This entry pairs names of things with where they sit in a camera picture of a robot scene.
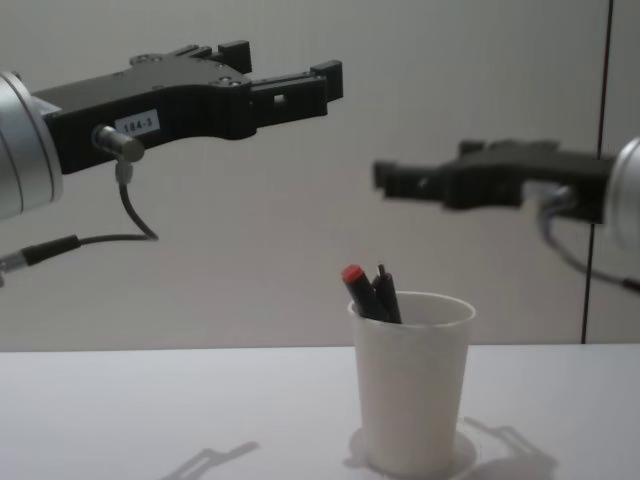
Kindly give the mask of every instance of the cup rim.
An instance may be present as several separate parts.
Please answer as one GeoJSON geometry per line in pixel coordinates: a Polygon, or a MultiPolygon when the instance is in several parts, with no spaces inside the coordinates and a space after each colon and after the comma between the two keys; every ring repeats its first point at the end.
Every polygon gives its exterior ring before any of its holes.
{"type": "Polygon", "coordinates": [[[466,318],[463,318],[462,320],[456,320],[455,322],[448,322],[448,323],[439,323],[436,325],[407,325],[407,324],[396,324],[396,323],[388,323],[388,322],[382,322],[380,320],[376,320],[374,318],[365,318],[365,317],[361,317],[360,315],[358,315],[358,313],[354,310],[354,306],[355,303],[352,301],[349,302],[349,304],[347,305],[347,311],[349,312],[349,315],[351,315],[353,318],[355,319],[360,319],[360,320],[366,320],[367,322],[376,322],[380,325],[384,325],[386,327],[389,328],[414,328],[414,329],[421,329],[421,328],[451,328],[451,327],[455,327],[458,325],[462,325],[464,323],[470,322],[471,320],[473,320],[474,318],[476,318],[476,315],[478,314],[478,311],[476,310],[476,308],[471,305],[469,302],[465,302],[464,300],[461,300],[459,298],[456,297],[451,297],[449,295],[442,295],[440,293],[431,293],[431,292],[416,292],[416,291],[410,291],[410,290],[399,290],[396,292],[396,294],[398,295],[404,295],[404,296],[420,296],[420,297],[430,297],[430,298],[440,298],[443,300],[449,300],[452,302],[455,302],[457,304],[460,304],[462,306],[464,306],[465,308],[467,308],[469,310],[469,315],[466,318]]]}

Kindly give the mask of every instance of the white table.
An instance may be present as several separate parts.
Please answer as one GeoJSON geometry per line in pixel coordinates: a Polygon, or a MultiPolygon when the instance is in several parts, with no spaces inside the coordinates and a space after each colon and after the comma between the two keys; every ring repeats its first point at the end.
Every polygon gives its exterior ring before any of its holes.
{"type": "MultiPolygon", "coordinates": [[[[640,346],[472,347],[452,474],[635,480],[639,405],[640,346]]],[[[7,353],[0,406],[7,480],[383,478],[352,348],[7,353]]]]}

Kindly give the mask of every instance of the white paper cup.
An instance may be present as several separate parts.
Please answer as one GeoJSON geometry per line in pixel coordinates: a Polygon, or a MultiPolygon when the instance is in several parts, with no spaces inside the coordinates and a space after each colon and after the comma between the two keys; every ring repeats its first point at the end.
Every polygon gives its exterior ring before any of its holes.
{"type": "Polygon", "coordinates": [[[352,317],[362,430],[369,463],[421,477],[452,460],[469,346],[470,304],[398,292],[402,325],[352,317]]]}

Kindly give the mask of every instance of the white wall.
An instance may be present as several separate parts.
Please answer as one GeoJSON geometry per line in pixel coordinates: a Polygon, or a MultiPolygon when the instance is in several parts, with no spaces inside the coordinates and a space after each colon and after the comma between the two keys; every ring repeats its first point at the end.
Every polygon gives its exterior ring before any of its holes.
{"type": "MultiPolygon", "coordinates": [[[[604,130],[604,149],[609,152],[618,152],[640,135],[639,15],[637,1],[616,0],[604,130]]],[[[622,276],[640,276],[638,253],[616,248],[600,230],[593,266],[622,276]]],[[[637,295],[594,282],[589,306],[589,342],[640,341],[638,306],[637,295]]]]}
{"type": "MultiPolygon", "coordinates": [[[[12,275],[0,349],[346,344],[339,271],[378,260],[400,288],[473,302],[477,342],[577,342],[584,279],[531,218],[384,203],[370,165],[435,164],[464,137],[594,149],[605,16],[604,0],[3,0],[0,65],[32,90],[134,54],[247,39],[257,76],[343,60],[345,98],[326,118],[247,141],[149,151],[132,198],[161,242],[12,275]]],[[[133,230],[111,165],[65,188],[57,205],[4,222],[2,251],[133,230]]],[[[561,234],[586,252],[585,227],[561,234]]]]}

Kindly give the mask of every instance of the pen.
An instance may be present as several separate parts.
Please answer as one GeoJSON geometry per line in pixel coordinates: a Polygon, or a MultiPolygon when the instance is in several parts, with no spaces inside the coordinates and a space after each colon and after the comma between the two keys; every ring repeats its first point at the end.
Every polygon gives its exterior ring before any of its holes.
{"type": "Polygon", "coordinates": [[[342,281],[349,290],[356,311],[361,317],[389,322],[389,315],[376,297],[376,292],[369,283],[362,268],[349,265],[342,271],[342,281]]]}
{"type": "Polygon", "coordinates": [[[386,271],[383,264],[378,265],[378,276],[373,281],[373,284],[376,297],[389,316],[389,322],[402,323],[393,277],[386,271]]]}

